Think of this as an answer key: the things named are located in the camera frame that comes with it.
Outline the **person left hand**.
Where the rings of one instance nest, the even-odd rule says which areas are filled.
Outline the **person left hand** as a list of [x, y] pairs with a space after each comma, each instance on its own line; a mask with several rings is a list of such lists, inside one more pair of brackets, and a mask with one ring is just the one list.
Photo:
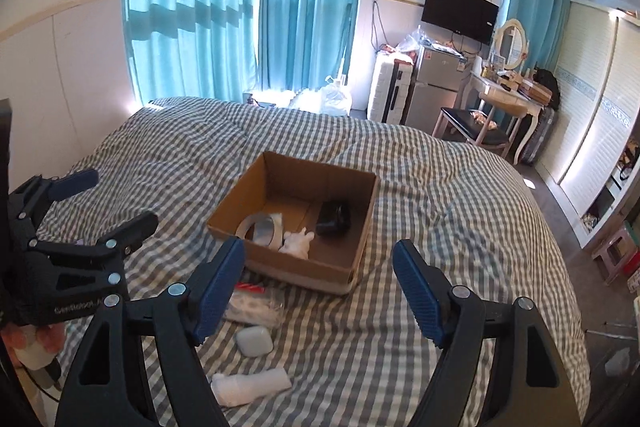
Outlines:
[[58, 355], [65, 345], [65, 324], [39, 326], [33, 333], [28, 333], [23, 327], [9, 323], [1, 329], [1, 337], [13, 366], [19, 369], [22, 362], [16, 355], [17, 350], [26, 350], [29, 347], [39, 345], [50, 357]]

